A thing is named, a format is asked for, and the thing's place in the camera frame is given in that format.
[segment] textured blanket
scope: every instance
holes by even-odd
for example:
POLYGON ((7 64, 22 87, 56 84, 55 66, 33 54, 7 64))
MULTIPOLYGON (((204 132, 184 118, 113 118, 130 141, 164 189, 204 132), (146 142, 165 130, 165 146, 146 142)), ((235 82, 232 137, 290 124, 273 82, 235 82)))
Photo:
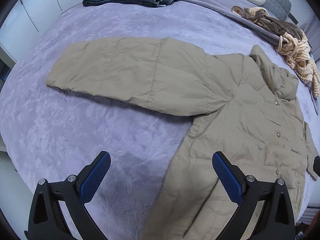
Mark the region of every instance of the textured blanket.
MULTIPOLYGON (((178 1, 161 8, 116 3, 84 7, 81 2, 64 12, 11 71, 0 94, 0 132, 31 191, 39 179, 64 180, 91 163, 100 150, 108 150, 117 166, 112 165, 86 207, 109 239, 139 239, 165 170, 191 121, 46 87, 45 78, 62 51, 71 43, 100 37, 172 37, 208 54, 249 55, 259 44, 272 62, 294 71, 255 32, 203 6, 178 1)), ((239 1, 228 4, 232 7, 239 1)), ((297 97, 319 151, 320 120, 302 82, 297 97)), ((302 213, 314 187, 309 174, 306 181, 302 213)))

